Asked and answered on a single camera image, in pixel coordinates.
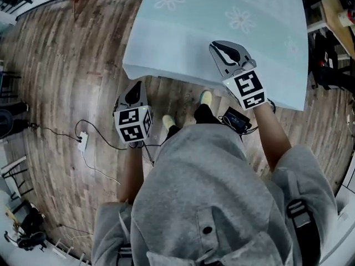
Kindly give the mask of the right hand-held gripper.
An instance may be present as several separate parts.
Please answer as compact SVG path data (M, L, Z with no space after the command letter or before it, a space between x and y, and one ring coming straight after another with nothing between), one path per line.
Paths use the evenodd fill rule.
M243 110L253 109L267 102L261 74L251 62L247 50L236 43L216 40L209 51L222 75L223 84Z

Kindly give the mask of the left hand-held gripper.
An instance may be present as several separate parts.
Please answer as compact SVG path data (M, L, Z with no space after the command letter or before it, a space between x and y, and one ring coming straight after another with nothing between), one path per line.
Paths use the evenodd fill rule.
M129 85L119 95L114 107L114 122L123 143L143 141L149 137L152 117L151 107L147 104L146 88L142 81Z

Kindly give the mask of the person's left forearm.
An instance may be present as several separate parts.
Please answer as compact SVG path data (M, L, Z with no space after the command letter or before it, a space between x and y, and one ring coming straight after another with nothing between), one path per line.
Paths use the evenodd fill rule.
M120 182L120 202L126 202L132 205L144 182L143 144L142 141L130 143L126 151L124 169Z

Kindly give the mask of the person's right forearm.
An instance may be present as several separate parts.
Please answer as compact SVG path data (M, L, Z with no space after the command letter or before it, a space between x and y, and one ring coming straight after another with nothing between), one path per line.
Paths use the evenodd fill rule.
M253 113L266 160L273 172L281 157L291 149L291 143L269 103L253 108Z

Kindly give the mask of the pale yellow sneaker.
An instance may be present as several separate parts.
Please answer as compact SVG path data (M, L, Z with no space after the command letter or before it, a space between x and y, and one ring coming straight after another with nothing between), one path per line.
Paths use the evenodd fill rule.
M176 125L174 118L170 115L164 115L162 118L162 122L167 130Z
M200 105L204 104L208 107L211 106L212 103L212 93L209 90L204 90L200 95Z

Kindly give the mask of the light blue floral tablecloth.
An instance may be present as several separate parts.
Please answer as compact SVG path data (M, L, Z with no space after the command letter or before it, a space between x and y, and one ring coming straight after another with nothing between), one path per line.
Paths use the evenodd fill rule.
M277 106L304 109L308 38L302 0L143 0L123 68L131 80L163 76L222 89L209 51L215 40L249 52Z

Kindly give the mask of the black battery box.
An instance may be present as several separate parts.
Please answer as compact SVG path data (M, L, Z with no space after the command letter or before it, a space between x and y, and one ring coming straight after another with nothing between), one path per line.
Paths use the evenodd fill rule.
M250 119L232 107L226 110L222 116L222 122L238 134L245 134L252 127Z

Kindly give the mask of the person's black trousers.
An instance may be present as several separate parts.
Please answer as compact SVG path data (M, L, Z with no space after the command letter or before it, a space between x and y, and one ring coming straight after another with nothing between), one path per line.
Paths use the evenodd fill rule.
M210 107L204 104L199 105L199 107L195 110L194 118L196 120L196 124L221 124L221 121L213 116ZM168 134L166 136L165 141L167 141L179 131L180 128L177 125L171 127L168 130Z

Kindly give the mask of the white power strip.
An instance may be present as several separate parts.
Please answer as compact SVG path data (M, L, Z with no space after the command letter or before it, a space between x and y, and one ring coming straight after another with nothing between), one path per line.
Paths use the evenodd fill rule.
M88 143L88 133L85 131L81 131L79 135L79 142L78 142L78 150L82 153L85 152Z

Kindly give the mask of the black office chair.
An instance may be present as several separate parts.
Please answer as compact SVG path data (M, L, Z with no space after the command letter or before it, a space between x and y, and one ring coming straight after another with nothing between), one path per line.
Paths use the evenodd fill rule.
M322 86L325 90L341 89L355 95L355 61L338 67L338 54L335 50L334 35L327 32L313 35L314 42L308 47L308 72L312 73L312 89Z

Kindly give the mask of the light wooden desk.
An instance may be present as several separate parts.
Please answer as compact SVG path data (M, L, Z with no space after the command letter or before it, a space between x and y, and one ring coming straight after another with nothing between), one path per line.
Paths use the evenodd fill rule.
M344 27L338 15L344 11L339 0L322 0L326 25L331 30L347 54L355 60L355 48L350 27Z

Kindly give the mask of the person's grey hoodie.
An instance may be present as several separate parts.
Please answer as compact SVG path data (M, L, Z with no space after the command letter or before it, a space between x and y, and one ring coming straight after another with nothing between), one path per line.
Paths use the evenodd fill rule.
M288 150L265 182L230 128L191 125L161 147L132 205L98 208L92 265L302 266L293 200L306 203L324 245L337 205L308 148Z

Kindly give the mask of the black round-backed chair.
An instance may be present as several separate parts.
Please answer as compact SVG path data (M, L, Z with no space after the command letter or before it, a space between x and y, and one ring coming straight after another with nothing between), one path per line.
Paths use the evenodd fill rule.
M28 120L14 119L8 110L0 109L0 139L20 133L29 126Z

